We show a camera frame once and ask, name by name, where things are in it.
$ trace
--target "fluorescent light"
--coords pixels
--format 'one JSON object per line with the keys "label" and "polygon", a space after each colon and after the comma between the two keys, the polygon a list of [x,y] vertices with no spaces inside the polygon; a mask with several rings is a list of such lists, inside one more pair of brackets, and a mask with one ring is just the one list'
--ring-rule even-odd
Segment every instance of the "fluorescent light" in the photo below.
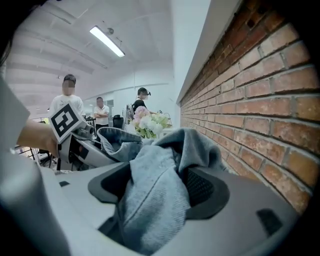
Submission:
{"label": "fluorescent light", "polygon": [[120,50],[120,48],[116,46],[116,44],[109,37],[107,37],[97,26],[92,28],[90,30],[90,33],[97,37],[106,46],[108,46],[119,57],[125,56],[125,53]]}

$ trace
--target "flower bouquet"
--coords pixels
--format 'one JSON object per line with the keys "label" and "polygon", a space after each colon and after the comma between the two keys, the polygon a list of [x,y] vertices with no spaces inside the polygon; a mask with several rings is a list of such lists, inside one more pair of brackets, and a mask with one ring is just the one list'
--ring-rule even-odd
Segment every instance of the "flower bouquet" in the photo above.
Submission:
{"label": "flower bouquet", "polygon": [[138,106],[133,116],[132,124],[135,131],[143,138],[156,138],[168,125],[164,114],[150,114],[144,106]]}

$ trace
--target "denim fabric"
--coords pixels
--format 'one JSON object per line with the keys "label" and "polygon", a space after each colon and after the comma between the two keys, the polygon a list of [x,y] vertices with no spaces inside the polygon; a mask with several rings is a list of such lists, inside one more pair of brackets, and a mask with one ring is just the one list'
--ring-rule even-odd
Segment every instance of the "denim fabric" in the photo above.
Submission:
{"label": "denim fabric", "polygon": [[98,135],[107,154],[130,161],[132,179],[118,204],[124,243],[151,255],[185,223],[189,195],[179,176],[190,166],[223,170],[220,150],[191,128],[177,129],[161,139],[141,140],[111,127],[99,129]]}

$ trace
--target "qr code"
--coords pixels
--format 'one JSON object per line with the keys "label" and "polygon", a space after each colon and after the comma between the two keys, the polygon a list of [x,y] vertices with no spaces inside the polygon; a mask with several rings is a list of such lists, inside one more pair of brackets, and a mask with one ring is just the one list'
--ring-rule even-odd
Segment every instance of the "qr code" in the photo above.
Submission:
{"label": "qr code", "polygon": [[79,119],[69,104],[65,105],[51,118],[52,125],[60,138],[78,121]]}

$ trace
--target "man in black shirt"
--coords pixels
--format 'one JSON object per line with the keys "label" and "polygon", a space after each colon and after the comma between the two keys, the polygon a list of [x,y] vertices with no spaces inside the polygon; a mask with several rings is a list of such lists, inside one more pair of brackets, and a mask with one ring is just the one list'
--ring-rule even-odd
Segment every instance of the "man in black shirt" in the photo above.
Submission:
{"label": "man in black shirt", "polygon": [[136,112],[137,107],[142,106],[142,107],[147,108],[145,105],[145,102],[143,100],[147,100],[149,95],[151,96],[151,93],[146,88],[141,87],[138,90],[138,99],[132,105],[134,113]]}

